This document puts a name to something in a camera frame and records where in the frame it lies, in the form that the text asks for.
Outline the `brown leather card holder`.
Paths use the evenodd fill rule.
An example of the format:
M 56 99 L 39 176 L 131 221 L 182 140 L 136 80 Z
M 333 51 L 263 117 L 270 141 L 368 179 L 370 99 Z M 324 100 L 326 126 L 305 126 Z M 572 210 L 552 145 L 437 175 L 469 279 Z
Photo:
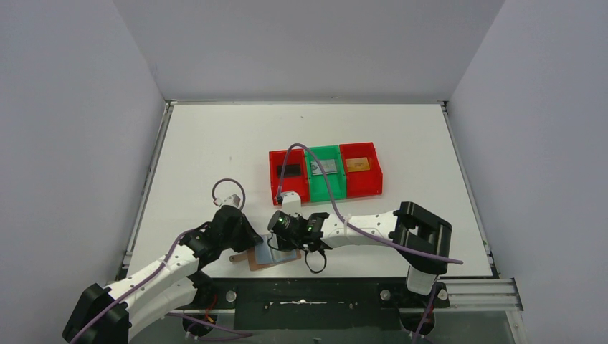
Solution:
M 300 251 L 296 249 L 285 252 L 276 250 L 276 246 L 276 238 L 272 234 L 264 234 L 261 244 L 248 249 L 246 252 L 230 256 L 229 261 L 232 264 L 246 264 L 250 271 L 256 272 L 302 258 Z

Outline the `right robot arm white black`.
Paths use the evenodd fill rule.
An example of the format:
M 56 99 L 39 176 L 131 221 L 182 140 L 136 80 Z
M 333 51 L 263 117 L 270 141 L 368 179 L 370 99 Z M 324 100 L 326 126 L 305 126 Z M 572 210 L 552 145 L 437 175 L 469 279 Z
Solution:
M 268 230 L 287 251 L 324 252 L 346 246 L 397 250 L 409 264 L 404 299 L 414 306 L 428 301 L 438 277 L 456 262 L 449 257 L 452 225 L 411 201 L 394 211 L 359 216 L 320 212 L 305 218 L 277 210 Z

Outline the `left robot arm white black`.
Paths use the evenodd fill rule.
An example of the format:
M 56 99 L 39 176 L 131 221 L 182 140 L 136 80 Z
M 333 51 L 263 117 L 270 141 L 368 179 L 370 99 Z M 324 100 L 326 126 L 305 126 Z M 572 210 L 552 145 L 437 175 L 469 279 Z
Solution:
M 222 206 L 211 221 L 179 234 L 149 265 L 105 287 L 86 288 L 62 337 L 68 343 L 128 343 L 169 312 L 208 303 L 212 279 L 203 268 L 227 249 L 240 253 L 261 242 L 241 210 Z

